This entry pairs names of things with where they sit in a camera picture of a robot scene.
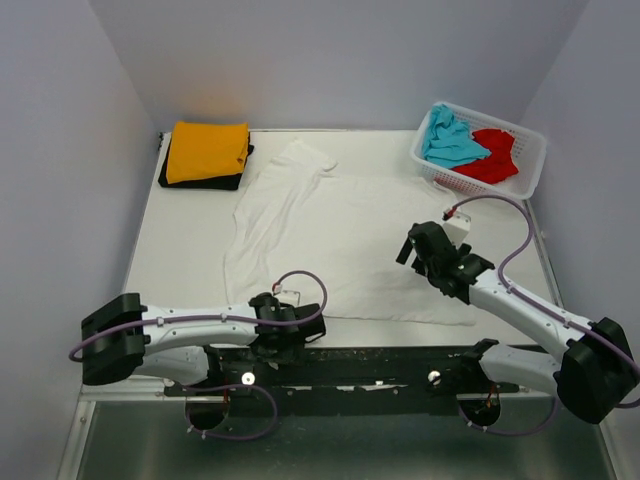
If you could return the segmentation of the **white t shirt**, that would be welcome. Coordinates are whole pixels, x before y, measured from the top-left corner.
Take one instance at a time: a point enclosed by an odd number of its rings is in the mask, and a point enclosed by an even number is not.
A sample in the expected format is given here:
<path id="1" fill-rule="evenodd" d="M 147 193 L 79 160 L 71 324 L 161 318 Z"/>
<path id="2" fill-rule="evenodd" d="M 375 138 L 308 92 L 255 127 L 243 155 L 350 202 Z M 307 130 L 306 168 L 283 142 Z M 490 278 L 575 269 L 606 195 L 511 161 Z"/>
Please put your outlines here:
<path id="1" fill-rule="evenodd" d="M 455 195 L 420 177 L 347 175 L 337 166 L 294 141 L 249 183 L 224 257 L 228 301 L 309 271 L 327 288 L 329 317 L 473 325 L 472 309 L 396 261 L 410 228 L 439 220 Z"/>

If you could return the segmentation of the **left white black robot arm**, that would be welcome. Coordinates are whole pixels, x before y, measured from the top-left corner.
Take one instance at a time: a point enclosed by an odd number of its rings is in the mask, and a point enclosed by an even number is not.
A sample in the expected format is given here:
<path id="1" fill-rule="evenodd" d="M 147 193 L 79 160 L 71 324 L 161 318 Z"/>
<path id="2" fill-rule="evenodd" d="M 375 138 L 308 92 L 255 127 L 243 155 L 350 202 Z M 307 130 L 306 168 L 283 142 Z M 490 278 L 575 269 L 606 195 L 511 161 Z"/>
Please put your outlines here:
<path id="1" fill-rule="evenodd" d="M 82 364 L 88 386 L 143 375 L 209 395 L 222 380 L 214 347 L 247 347 L 260 360 L 283 363 L 325 334 L 320 305 L 282 303 L 270 293 L 195 310 L 147 306 L 138 293 L 125 293 L 82 320 L 82 341 L 70 359 Z"/>

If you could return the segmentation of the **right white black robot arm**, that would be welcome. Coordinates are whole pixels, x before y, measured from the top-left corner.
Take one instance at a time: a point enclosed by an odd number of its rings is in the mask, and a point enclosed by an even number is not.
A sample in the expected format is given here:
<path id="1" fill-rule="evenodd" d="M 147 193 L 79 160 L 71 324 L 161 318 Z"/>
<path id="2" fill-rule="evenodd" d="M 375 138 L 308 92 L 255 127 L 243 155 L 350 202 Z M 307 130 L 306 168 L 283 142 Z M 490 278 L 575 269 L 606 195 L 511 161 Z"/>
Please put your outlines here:
<path id="1" fill-rule="evenodd" d="M 623 328 L 610 318 L 576 316 L 519 289 L 467 244 L 455 245 L 433 221 L 415 224 L 398 254 L 446 297 L 484 310 L 534 340 L 540 351 L 482 341 L 460 367 L 460 379 L 480 392 L 512 383 L 555 396 L 580 420 L 598 424 L 639 384 Z"/>

